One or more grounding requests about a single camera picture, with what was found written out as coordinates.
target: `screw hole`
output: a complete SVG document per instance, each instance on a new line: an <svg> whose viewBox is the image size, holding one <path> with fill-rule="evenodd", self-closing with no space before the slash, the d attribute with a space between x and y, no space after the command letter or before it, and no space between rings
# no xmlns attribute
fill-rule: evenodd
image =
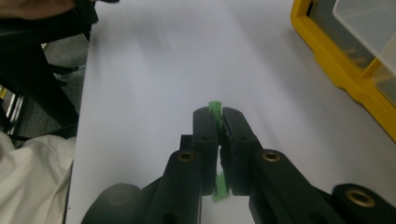
<svg viewBox="0 0 396 224"><path fill-rule="evenodd" d="M178 218L175 213L166 213L163 215L163 224L177 224Z"/></svg>
<svg viewBox="0 0 396 224"><path fill-rule="evenodd" d="M178 154L178 159L180 161L192 161L194 159L194 155L190 152L182 152Z"/></svg>
<svg viewBox="0 0 396 224"><path fill-rule="evenodd" d="M360 205L362 207L374 207L374 199L359 189L350 189L346 191L346 196L353 203Z"/></svg>
<svg viewBox="0 0 396 224"><path fill-rule="evenodd" d="M280 161L279 155L277 155L275 152L266 152L262 154L262 158L266 161Z"/></svg>

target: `yellow storage bin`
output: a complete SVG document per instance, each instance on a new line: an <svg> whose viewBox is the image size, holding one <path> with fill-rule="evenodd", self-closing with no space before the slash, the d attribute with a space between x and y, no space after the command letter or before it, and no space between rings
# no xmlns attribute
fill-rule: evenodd
<svg viewBox="0 0 396 224"><path fill-rule="evenodd" d="M297 33L334 85L372 114L396 141L396 77L332 14L336 0L295 0Z"/></svg>

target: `yellow container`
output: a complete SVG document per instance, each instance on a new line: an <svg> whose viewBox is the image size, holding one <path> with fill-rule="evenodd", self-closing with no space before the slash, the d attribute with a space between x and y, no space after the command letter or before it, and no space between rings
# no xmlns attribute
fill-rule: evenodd
<svg viewBox="0 0 396 224"><path fill-rule="evenodd" d="M354 100L364 105L396 141L396 107L392 103L392 95L386 91L396 90L394 75L389 75L390 71L378 59L371 57L367 49L359 46L358 40L345 43L344 39L350 40L350 36L337 39L338 34L346 34L347 30L343 30L342 25L338 26L336 22L325 24L329 19L326 17L331 15L323 15L324 23L320 22L320 15L313 19L316 4L322 2L334 4L335 0L295 0L290 13L291 24L313 50L315 60L334 85L345 89ZM393 86L384 85L389 81Z"/></svg>

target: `white table surface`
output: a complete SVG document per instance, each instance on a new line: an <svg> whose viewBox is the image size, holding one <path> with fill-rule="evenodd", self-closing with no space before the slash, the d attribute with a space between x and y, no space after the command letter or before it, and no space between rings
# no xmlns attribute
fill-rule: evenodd
<svg viewBox="0 0 396 224"><path fill-rule="evenodd" d="M242 111L262 145L331 192L356 183L396 205L396 145L337 89L290 24L291 0L99 2L92 28L67 224L107 187L163 174L192 112ZM203 200L202 223L253 223L248 198Z"/></svg>

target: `green plastic piece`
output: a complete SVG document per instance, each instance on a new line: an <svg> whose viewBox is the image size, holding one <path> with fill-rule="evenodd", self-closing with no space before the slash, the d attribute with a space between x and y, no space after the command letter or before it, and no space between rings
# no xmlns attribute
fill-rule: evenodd
<svg viewBox="0 0 396 224"><path fill-rule="evenodd" d="M218 129L218 133L221 131L221 102L220 101L212 101L209 102L209 112L213 113L216 120L216 127Z"/></svg>
<svg viewBox="0 0 396 224"><path fill-rule="evenodd" d="M217 193L213 193L213 202L219 202L222 199L228 198L229 194L225 185L225 176L223 172L216 176L216 187Z"/></svg>

